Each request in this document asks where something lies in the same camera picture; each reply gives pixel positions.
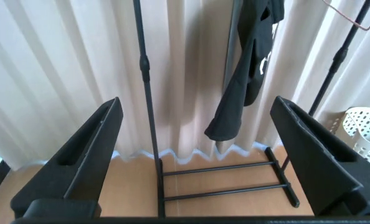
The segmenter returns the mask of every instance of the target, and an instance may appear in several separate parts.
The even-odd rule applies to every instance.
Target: clothes rack
[[[148,117],[149,117],[149,127],[150,127],[151,138],[152,138],[153,156],[154,156],[154,163],[155,163],[155,168],[156,168],[156,173],[157,173],[158,216],[160,218],[166,217],[164,204],[167,201],[207,197],[207,196],[214,196],[214,195],[224,195],[224,194],[232,194],[232,193],[248,192],[248,191],[256,191],[256,190],[267,190],[267,189],[275,189],[275,188],[283,188],[291,205],[297,208],[300,205],[300,201],[295,195],[292,189],[292,185],[289,183],[284,173],[290,160],[287,157],[282,167],[280,167],[278,160],[275,157],[270,147],[267,147],[265,149],[265,155],[267,156],[268,161],[255,162],[255,163],[249,163],[249,164],[239,164],[239,165],[232,165],[232,166],[212,167],[212,168],[206,168],[206,169],[193,169],[193,170],[183,170],[183,171],[176,171],[176,172],[163,172],[163,162],[159,158],[158,147],[157,147],[156,128],[154,124],[153,104],[152,104],[151,88],[150,88],[150,75],[149,75],[150,65],[149,65],[148,56],[146,55],[145,37],[143,33],[143,23],[142,23],[140,0],[133,0],[133,4],[134,4],[134,11],[135,11],[135,19],[136,19],[136,29],[137,29],[137,34],[138,34],[138,43],[140,46],[140,70],[142,73],[142,79],[143,79],[144,88],[145,88],[146,104],[148,108]],[[370,7],[370,0],[365,0],[365,3],[356,19],[356,22],[358,24],[360,24],[363,18],[365,17],[369,7]],[[328,88],[330,84],[331,79],[333,78],[334,74],[337,72],[339,66],[341,65],[344,58],[346,57],[348,47],[357,29],[358,27],[355,25],[351,28],[343,46],[339,49],[339,51],[334,56],[333,64],[330,67],[330,70],[325,78],[325,81],[323,82],[320,88],[320,91],[314,100],[313,106],[311,107],[311,110],[309,113],[311,116],[316,111],[320,101],[322,100],[323,95],[325,94],[326,89]],[[279,184],[263,185],[259,187],[248,187],[248,188],[242,188],[242,189],[221,190],[221,191],[216,191],[216,192],[204,192],[204,193],[199,193],[199,194],[178,195],[178,196],[173,196],[173,197],[164,196],[164,180],[163,179],[164,177],[169,176],[169,175],[184,175],[184,174],[193,174],[193,173],[198,173],[198,172],[210,172],[210,171],[218,171],[218,170],[226,170],[226,169],[240,169],[240,168],[246,168],[246,167],[265,166],[265,165],[272,166],[272,169],[275,171],[275,174],[279,180]]]

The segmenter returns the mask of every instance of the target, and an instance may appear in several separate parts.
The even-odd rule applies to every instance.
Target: floor
[[[275,150],[282,163],[286,152],[283,147]],[[165,172],[226,166],[247,162],[266,161],[265,154],[253,149],[249,157],[231,152],[223,161],[206,161],[195,155],[186,165],[175,163],[171,155],[164,156]],[[9,208],[10,199],[41,168],[32,166],[11,172],[0,186],[0,223],[9,223],[14,215]],[[312,210],[294,173],[288,166],[286,175],[300,200],[300,207],[293,208],[283,189],[259,190],[229,195],[193,198],[166,202],[167,216],[236,216],[236,215],[312,215]],[[166,196],[193,194],[208,191],[278,183],[270,166],[220,170],[198,174],[184,174],[164,178]],[[154,161],[146,156],[124,162],[111,161],[99,199],[102,216],[157,216],[157,189]]]

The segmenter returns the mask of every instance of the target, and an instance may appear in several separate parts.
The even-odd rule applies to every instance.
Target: curtain
[[[362,1],[332,4],[356,17]],[[286,0],[258,99],[235,139],[214,142],[203,132],[223,93],[232,1],[143,0],[141,8],[158,148],[178,159],[278,142],[273,99],[308,110],[351,27],[321,1]],[[237,62],[239,40],[235,52]],[[0,1],[0,156],[13,169],[48,160],[115,96],[124,112],[115,149],[124,159],[151,153],[138,62],[130,0]],[[350,106],[370,106],[370,31],[358,31],[316,118],[331,128]]]

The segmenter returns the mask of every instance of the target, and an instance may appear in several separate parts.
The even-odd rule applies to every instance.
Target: horizontal bar
[[[240,165],[231,165],[231,166],[223,166],[223,167],[211,167],[211,168],[205,168],[205,169],[182,170],[182,171],[175,171],[175,172],[165,172],[165,173],[163,173],[163,176],[179,175],[179,174],[193,174],[193,173],[197,173],[197,172],[235,169],[235,168],[262,166],[262,165],[270,165],[270,164],[273,164],[273,162],[272,161],[255,162],[255,163],[251,163],[251,164],[240,164]]]
[[[234,189],[234,190],[221,190],[217,192],[207,192],[207,193],[200,193],[200,194],[190,194],[190,195],[180,195],[180,196],[173,196],[173,197],[165,197],[164,201],[172,201],[172,200],[182,200],[188,198],[198,198],[198,197],[207,197],[207,196],[215,196],[215,195],[224,195],[224,194],[232,194],[232,193],[240,193],[240,192],[249,192],[254,190],[265,190],[265,189],[274,189],[279,187],[286,187],[286,184],[274,184],[274,185],[267,185],[261,187],[247,187],[243,189]]]

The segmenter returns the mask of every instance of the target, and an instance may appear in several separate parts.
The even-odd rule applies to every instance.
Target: laundry basket
[[[370,108],[351,108],[340,122],[336,136],[370,162]]]

